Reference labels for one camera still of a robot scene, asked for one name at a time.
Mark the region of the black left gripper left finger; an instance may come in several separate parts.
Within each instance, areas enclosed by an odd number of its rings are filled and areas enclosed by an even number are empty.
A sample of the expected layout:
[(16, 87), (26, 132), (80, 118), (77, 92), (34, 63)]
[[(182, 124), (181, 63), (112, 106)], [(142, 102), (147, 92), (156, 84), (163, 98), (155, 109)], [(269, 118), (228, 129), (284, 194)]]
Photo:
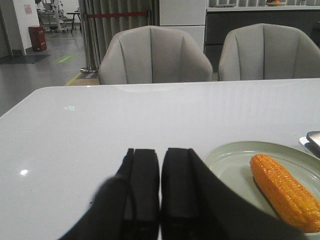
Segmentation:
[(153, 149), (128, 149), (115, 176), (97, 191), (88, 211), (63, 240), (156, 240), (160, 170)]

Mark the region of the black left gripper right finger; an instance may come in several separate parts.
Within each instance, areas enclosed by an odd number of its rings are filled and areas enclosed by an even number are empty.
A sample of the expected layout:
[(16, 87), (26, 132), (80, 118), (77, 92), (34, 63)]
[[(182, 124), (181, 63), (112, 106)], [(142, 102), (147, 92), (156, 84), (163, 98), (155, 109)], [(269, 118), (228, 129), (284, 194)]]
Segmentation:
[(219, 180), (192, 148), (169, 148), (161, 174), (164, 240), (305, 240)]

